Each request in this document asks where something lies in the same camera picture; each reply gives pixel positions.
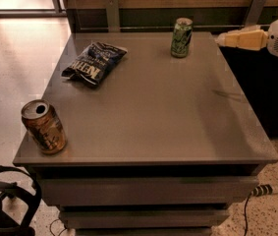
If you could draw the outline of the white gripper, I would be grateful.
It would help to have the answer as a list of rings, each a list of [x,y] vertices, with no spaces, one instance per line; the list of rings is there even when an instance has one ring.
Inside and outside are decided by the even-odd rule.
[[[218,35],[216,43],[221,47],[240,48],[252,51],[259,51],[267,45],[268,51],[278,57],[278,20],[270,25],[268,34],[263,29],[250,31],[235,30]]]

